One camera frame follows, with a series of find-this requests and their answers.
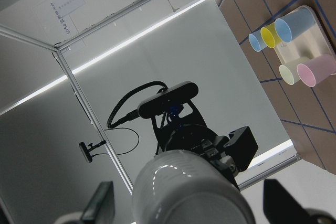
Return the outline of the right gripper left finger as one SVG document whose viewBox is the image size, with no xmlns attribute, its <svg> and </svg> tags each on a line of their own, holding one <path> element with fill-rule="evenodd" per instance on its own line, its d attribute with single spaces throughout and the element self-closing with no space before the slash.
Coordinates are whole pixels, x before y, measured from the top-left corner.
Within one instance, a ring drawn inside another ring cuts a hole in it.
<svg viewBox="0 0 336 224">
<path fill-rule="evenodd" d="M 56 223 L 113 223 L 115 215 L 113 182 L 101 182 L 82 212 L 60 216 Z"/>
</svg>

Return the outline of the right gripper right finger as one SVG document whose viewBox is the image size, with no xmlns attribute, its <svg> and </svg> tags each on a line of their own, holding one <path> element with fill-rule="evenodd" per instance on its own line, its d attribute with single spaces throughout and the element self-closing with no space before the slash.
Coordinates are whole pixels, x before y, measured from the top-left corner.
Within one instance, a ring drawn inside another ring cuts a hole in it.
<svg viewBox="0 0 336 224">
<path fill-rule="evenodd" d="M 303 208 L 276 179 L 264 180 L 263 212 L 269 223 L 335 223 L 325 211 Z"/>
</svg>

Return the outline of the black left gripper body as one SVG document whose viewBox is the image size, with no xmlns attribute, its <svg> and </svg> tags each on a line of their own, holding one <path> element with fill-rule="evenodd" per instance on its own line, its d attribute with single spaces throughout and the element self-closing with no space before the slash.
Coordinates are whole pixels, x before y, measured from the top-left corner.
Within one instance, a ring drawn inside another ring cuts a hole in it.
<svg viewBox="0 0 336 224">
<path fill-rule="evenodd" d="M 239 188 L 235 176 L 245 171 L 254 158 L 258 144 L 248 126 L 236 129 L 228 136 L 217 135 L 209 129 L 193 102 L 186 102 L 192 112 L 179 117 L 184 105 L 171 106 L 163 112 L 161 126 L 151 117 L 158 148 L 163 152 L 185 150 L 210 163 L 233 186 Z"/>
</svg>

